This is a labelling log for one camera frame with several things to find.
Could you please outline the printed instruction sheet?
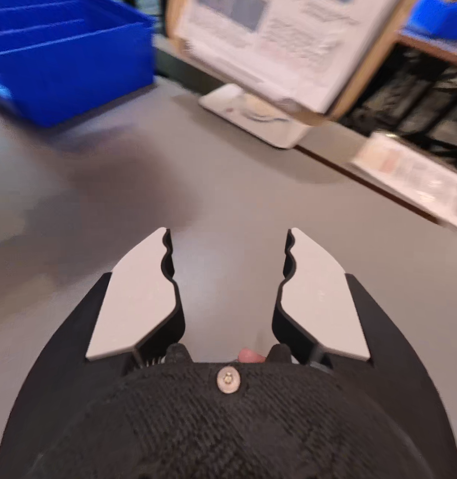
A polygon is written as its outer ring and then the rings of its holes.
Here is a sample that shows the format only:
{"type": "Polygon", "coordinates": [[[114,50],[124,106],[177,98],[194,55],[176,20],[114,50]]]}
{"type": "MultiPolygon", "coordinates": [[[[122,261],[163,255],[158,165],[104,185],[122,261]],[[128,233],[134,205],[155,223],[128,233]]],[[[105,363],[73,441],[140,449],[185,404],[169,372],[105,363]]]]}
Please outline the printed instruction sheet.
{"type": "Polygon", "coordinates": [[[234,82],[324,114],[396,3],[186,1],[176,33],[191,57],[234,82]]]}

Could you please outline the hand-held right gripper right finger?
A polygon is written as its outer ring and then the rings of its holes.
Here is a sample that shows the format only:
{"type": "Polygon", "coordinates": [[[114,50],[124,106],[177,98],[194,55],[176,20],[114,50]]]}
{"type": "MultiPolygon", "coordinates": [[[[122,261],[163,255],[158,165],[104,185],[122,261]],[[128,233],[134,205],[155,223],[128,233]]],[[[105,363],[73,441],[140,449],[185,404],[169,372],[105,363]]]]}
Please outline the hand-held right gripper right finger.
{"type": "Polygon", "coordinates": [[[345,270],[298,228],[287,232],[283,280],[272,331],[299,364],[329,364],[328,355],[367,362],[370,351],[345,270]]]}

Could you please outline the blue plastic bin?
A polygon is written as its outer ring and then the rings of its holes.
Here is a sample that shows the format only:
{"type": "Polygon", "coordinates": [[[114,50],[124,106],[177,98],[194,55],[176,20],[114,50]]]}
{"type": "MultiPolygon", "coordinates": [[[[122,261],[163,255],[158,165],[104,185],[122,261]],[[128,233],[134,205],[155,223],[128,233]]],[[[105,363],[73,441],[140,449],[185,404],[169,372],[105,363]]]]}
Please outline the blue plastic bin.
{"type": "Polygon", "coordinates": [[[0,108],[52,127],[154,81],[156,19],[106,0],[0,0],[0,108]]]}

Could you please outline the laminated instruction card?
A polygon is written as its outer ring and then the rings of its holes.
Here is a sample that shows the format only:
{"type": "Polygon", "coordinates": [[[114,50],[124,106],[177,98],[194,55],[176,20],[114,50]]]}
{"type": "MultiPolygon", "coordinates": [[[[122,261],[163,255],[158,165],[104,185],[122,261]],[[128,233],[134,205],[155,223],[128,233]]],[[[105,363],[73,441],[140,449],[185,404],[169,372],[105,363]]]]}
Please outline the laminated instruction card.
{"type": "Polygon", "coordinates": [[[352,164],[457,230],[457,171],[438,158],[382,130],[371,134],[352,164]]]}

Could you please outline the white board stand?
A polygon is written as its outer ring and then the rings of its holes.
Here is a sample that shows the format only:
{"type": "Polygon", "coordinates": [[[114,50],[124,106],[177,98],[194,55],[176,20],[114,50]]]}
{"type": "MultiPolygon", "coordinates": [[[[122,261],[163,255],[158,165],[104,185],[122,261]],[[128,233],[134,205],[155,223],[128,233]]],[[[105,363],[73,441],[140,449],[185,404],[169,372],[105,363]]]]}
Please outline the white board stand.
{"type": "Polygon", "coordinates": [[[293,148],[311,129],[234,83],[201,96],[198,103],[203,109],[279,149],[293,148]]]}

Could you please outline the instruction sheet on stand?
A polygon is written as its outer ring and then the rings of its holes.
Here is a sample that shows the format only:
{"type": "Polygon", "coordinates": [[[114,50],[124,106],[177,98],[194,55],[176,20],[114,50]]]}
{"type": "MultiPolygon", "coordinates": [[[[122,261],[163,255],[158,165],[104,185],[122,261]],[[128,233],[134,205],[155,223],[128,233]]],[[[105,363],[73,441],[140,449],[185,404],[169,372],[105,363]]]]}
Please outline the instruction sheet on stand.
{"type": "MultiPolygon", "coordinates": [[[[224,83],[236,83],[250,93],[254,93],[260,98],[269,101],[269,98],[265,94],[257,93],[246,83],[233,79],[221,70],[212,68],[205,61],[199,61],[192,54],[188,53],[185,41],[176,35],[176,28],[180,22],[187,1],[172,0],[162,1],[161,3],[164,7],[164,26],[168,36],[167,39],[169,45],[173,47],[176,57],[211,77],[217,78],[224,83]]],[[[307,109],[299,109],[293,113],[295,119],[311,126],[319,125],[325,120],[333,122],[340,120],[342,116],[354,106],[355,102],[360,98],[365,88],[386,60],[393,45],[397,42],[400,28],[403,26],[415,3],[415,0],[401,0],[396,2],[381,32],[375,38],[372,46],[365,53],[357,69],[349,78],[349,81],[336,97],[333,104],[329,107],[327,113],[316,114],[307,109]]]]}

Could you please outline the blue shelf bin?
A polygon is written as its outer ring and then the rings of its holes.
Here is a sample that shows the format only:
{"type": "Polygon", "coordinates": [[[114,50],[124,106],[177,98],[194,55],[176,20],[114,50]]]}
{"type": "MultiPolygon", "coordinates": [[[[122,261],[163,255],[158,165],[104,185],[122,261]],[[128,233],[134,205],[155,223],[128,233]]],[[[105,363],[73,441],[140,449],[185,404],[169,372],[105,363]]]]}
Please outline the blue shelf bin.
{"type": "Polygon", "coordinates": [[[457,42],[457,1],[417,1],[405,28],[429,38],[457,42]]]}

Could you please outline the grey side desk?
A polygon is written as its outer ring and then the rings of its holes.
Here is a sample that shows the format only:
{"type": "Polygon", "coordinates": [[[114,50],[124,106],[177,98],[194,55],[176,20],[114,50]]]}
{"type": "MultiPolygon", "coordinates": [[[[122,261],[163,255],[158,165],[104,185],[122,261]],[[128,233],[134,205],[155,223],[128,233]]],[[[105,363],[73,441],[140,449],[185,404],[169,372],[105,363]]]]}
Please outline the grey side desk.
{"type": "MultiPolygon", "coordinates": [[[[221,80],[209,76],[176,57],[174,55],[175,50],[164,36],[157,34],[155,45],[157,66],[160,72],[180,82],[184,87],[203,93],[207,90],[212,92],[225,85],[221,80]]],[[[340,171],[345,176],[354,177],[355,180],[377,193],[384,194],[393,201],[398,200],[402,206],[411,207],[414,212],[419,214],[426,214],[428,219],[433,219],[437,224],[444,226],[433,215],[405,200],[401,195],[371,178],[352,164],[354,156],[363,147],[367,139],[338,123],[325,121],[319,126],[311,126],[308,133],[293,148],[299,147],[304,154],[322,163],[327,163],[329,167],[340,171]]]]}

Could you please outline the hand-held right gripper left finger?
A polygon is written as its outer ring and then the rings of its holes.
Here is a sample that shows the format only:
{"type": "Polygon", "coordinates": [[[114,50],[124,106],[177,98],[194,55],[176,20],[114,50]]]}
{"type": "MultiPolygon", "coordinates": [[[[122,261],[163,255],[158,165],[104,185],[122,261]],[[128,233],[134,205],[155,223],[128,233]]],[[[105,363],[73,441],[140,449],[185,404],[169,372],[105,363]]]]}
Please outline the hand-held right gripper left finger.
{"type": "Polygon", "coordinates": [[[113,267],[86,352],[88,361],[131,353],[156,362],[185,332],[171,230],[161,227],[113,267]]]}

